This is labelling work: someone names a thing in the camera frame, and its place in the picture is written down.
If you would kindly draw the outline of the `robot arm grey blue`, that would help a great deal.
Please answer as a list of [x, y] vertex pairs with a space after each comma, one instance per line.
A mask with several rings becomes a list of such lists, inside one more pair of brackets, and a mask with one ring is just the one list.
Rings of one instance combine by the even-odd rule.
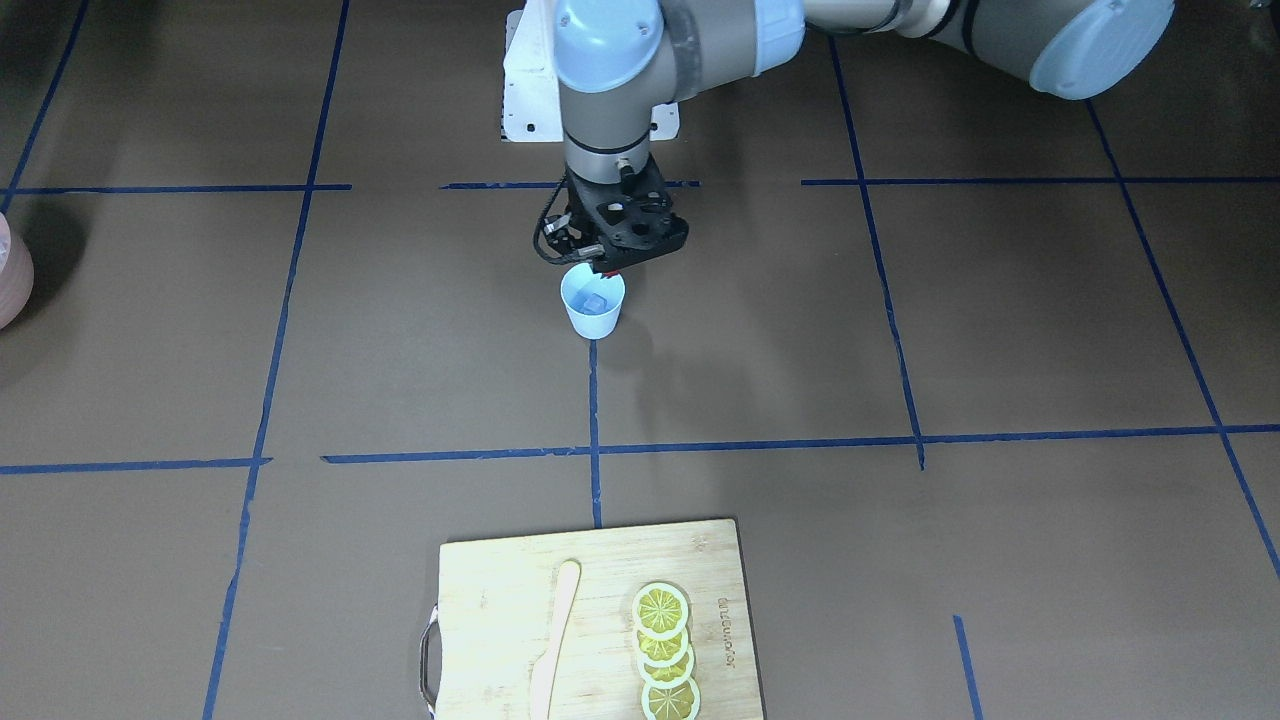
[[1171, 1], [558, 1], [550, 14], [564, 187], [618, 202], [652, 167], [652, 109], [791, 61], [809, 31], [952, 47], [1066, 100], [1129, 76]]

